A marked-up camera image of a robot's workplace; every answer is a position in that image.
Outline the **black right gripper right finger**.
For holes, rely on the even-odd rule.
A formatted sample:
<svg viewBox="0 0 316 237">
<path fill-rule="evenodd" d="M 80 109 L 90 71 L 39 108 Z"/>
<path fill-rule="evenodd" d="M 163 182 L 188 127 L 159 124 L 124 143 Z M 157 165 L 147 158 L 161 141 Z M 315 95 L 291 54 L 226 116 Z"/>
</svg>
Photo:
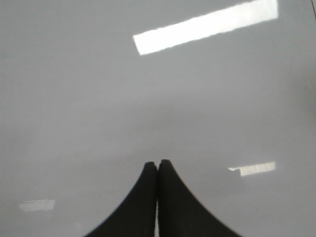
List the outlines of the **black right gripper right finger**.
<svg viewBox="0 0 316 237">
<path fill-rule="evenodd" d="M 158 168 L 158 228 L 161 237 L 238 237 L 191 193 L 171 161 Z"/>
</svg>

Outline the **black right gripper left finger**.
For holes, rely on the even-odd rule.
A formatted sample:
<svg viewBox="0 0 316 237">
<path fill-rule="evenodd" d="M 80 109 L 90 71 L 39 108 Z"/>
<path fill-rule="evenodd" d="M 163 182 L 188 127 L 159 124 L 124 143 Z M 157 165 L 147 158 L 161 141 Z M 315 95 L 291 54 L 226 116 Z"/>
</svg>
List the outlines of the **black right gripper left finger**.
<svg viewBox="0 0 316 237">
<path fill-rule="evenodd" d="M 122 203 L 87 236 L 153 237 L 157 210 L 157 177 L 155 163 L 145 163 L 138 180 Z"/>
</svg>

